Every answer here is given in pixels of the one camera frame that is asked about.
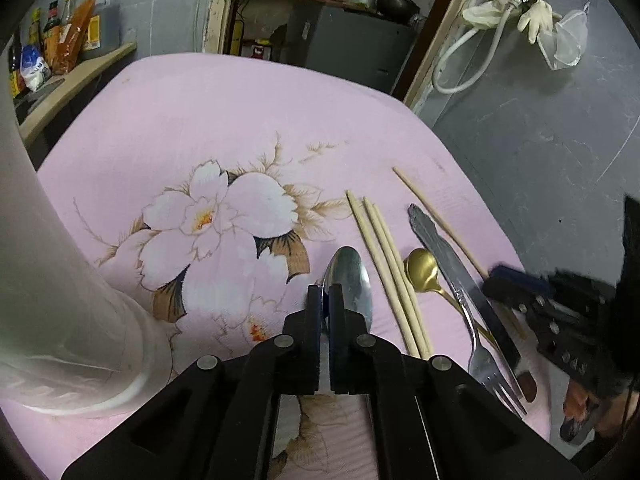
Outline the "person right hand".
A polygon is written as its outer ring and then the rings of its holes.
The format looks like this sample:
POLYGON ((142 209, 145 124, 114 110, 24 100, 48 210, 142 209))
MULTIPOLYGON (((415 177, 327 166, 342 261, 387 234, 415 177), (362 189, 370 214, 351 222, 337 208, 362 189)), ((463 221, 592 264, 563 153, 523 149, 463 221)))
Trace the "person right hand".
POLYGON ((634 389, 602 400, 571 379, 563 402, 560 437, 574 445, 584 442, 591 430, 601 437, 618 437, 630 425, 638 406, 639 393, 634 389))

